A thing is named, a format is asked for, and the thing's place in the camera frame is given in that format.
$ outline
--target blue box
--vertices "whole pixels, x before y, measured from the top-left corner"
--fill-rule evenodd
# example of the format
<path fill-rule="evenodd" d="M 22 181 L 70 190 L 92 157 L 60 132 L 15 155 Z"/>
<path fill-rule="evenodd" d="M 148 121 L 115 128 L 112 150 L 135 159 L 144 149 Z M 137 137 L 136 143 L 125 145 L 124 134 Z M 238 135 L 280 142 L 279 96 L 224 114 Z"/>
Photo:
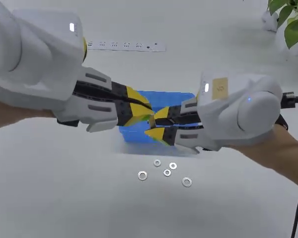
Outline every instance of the blue box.
<path fill-rule="evenodd" d="M 152 92 L 138 91 L 146 97 L 151 103 L 152 110 L 156 113 L 162 108 L 181 105 L 183 101 L 194 98 L 192 93 L 177 93 L 177 92 Z M 142 121 L 132 126 L 120 126 L 119 131 L 123 135 L 126 142 L 132 143 L 157 143 L 151 137 L 145 134 L 145 130 L 150 129 L 147 121 Z"/>

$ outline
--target power strip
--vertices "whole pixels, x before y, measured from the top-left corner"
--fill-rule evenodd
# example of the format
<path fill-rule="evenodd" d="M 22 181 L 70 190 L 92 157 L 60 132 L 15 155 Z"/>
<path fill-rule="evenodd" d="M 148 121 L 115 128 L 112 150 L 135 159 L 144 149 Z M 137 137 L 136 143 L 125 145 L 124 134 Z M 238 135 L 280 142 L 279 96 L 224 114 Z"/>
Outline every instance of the power strip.
<path fill-rule="evenodd" d="M 88 50 L 103 51 L 141 51 L 141 52 L 165 52 L 166 45 L 159 42 L 140 43 L 140 42 L 117 42 L 96 40 L 87 42 Z"/>

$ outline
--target forearm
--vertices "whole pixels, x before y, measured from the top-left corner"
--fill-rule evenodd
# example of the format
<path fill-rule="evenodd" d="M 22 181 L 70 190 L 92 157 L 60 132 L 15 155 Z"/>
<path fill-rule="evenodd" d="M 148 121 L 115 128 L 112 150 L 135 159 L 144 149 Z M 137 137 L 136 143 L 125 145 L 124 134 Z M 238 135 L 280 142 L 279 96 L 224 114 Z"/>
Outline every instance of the forearm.
<path fill-rule="evenodd" d="M 269 141 L 235 149 L 298 185 L 298 141 L 282 126 L 274 127 L 274 138 Z"/>
<path fill-rule="evenodd" d="M 0 128 L 14 124 L 26 118 L 52 118 L 51 111 L 37 111 L 25 108 L 15 108 L 0 102 Z"/>

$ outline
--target yellow label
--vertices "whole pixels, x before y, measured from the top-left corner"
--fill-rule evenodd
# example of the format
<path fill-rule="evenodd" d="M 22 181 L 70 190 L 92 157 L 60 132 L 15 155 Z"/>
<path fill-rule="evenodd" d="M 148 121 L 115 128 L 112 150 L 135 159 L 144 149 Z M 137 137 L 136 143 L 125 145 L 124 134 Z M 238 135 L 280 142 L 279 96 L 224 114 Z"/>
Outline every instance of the yellow label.
<path fill-rule="evenodd" d="M 228 78 L 215 78 L 212 81 L 212 100 L 228 97 Z"/>

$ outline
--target metal washer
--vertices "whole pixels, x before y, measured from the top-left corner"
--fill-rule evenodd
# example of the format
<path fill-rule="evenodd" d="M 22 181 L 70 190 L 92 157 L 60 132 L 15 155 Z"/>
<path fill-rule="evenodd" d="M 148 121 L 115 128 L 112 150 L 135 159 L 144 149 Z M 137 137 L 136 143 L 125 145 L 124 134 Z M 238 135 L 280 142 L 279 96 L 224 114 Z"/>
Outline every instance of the metal washer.
<path fill-rule="evenodd" d="M 148 178 L 148 173 L 146 171 L 139 171 L 138 178 L 139 178 L 139 180 L 144 181 Z"/>
<path fill-rule="evenodd" d="M 172 169 L 172 170 L 175 170 L 177 167 L 178 167 L 177 164 L 174 163 L 174 162 L 169 164 L 169 168 Z"/>
<path fill-rule="evenodd" d="M 164 170 L 163 175 L 169 177 L 171 175 L 171 170 Z"/>
<path fill-rule="evenodd" d="M 154 160 L 153 165 L 156 167 L 159 167 L 161 165 L 161 161 L 160 160 Z"/>
<path fill-rule="evenodd" d="M 185 187 L 191 187 L 192 185 L 192 180 L 188 177 L 183 178 L 182 180 L 182 185 Z"/>

